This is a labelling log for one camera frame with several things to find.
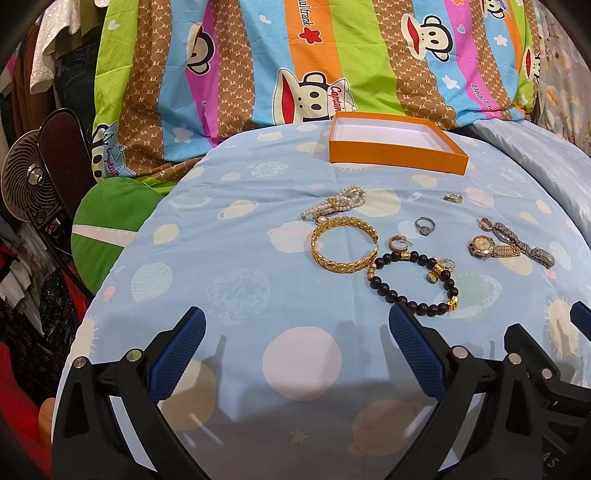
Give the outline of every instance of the floral fabric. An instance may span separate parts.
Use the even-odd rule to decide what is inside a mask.
[[[535,123],[591,155],[591,72],[564,28],[534,0],[541,48]]]

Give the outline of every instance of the brown patterned stripe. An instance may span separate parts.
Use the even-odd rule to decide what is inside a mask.
[[[138,35],[129,72],[119,142],[126,165],[136,175],[149,175],[166,163],[158,97],[170,45],[172,16],[169,0],[139,0]]]
[[[239,0],[212,0],[211,6],[220,54],[217,134],[225,138],[254,128],[252,56]]]
[[[438,127],[457,127],[456,112],[445,104],[437,90],[437,80],[426,59],[416,60],[407,48],[400,31],[405,13],[413,13],[411,0],[374,0],[382,38],[388,47],[390,65],[397,77],[397,96],[402,108],[411,116],[428,118]]]
[[[480,0],[469,0],[469,2],[470,9],[472,10],[472,37],[478,50],[480,76],[482,76],[486,88],[488,88],[492,97],[499,104],[501,110],[504,110],[511,106],[511,99],[505,87],[503,87],[501,72],[499,72],[499,67],[492,54],[491,46],[486,38],[486,28],[484,26],[484,19],[482,18]]]
[[[532,0],[524,0],[523,8],[525,9],[525,17],[527,23],[530,25],[531,39],[533,43],[534,55],[537,57],[540,55],[540,41],[538,37],[538,21],[535,18],[534,4]],[[534,104],[538,96],[538,79],[534,77],[533,80],[534,88]]]

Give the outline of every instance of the wristwatch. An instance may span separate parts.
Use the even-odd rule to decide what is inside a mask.
[[[482,218],[478,220],[478,224],[485,232],[492,231],[501,242],[517,247],[524,255],[527,255],[533,261],[542,264],[548,269],[554,266],[554,257],[551,253],[543,248],[532,248],[525,242],[522,242],[519,240],[519,237],[517,237],[515,232],[502,223],[497,222],[493,225],[488,218]]]
[[[521,253],[515,245],[495,245],[489,236],[479,235],[468,244],[470,255],[479,258],[509,258],[518,257]]]

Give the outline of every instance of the pink stripe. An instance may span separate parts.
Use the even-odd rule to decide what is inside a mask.
[[[480,75],[480,58],[472,36],[472,11],[469,1],[463,0],[463,4],[456,5],[453,0],[444,0],[456,42],[456,63],[466,79],[468,97],[482,105],[482,112],[487,118],[501,118],[501,107],[488,91]]]
[[[220,140],[217,139],[217,89],[219,86],[220,57],[212,8],[209,3],[203,18],[203,31],[209,34],[215,46],[215,53],[209,61],[209,71],[204,75],[197,75],[187,68],[185,74],[197,107],[197,114],[203,125],[203,134],[208,137],[212,147],[215,147],[220,143]]]

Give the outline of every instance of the fan grille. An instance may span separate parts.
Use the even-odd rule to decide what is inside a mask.
[[[37,148],[38,133],[39,130],[33,130],[19,138],[2,167],[2,197],[10,213],[23,222],[30,221],[27,211],[41,220],[58,204],[55,188]],[[31,175],[31,168],[36,173],[40,168],[42,175]]]

